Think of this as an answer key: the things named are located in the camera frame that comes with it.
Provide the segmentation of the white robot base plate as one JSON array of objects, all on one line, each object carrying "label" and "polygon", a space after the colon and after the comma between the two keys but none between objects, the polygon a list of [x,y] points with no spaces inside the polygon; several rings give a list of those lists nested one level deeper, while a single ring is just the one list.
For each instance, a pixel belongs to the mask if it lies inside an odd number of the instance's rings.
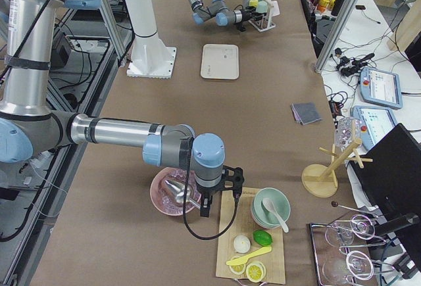
[{"label": "white robot base plate", "polygon": [[158,35],[136,36],[127,76],[169,79],[172,77],[176,52],[177,48],[167,47]]}]

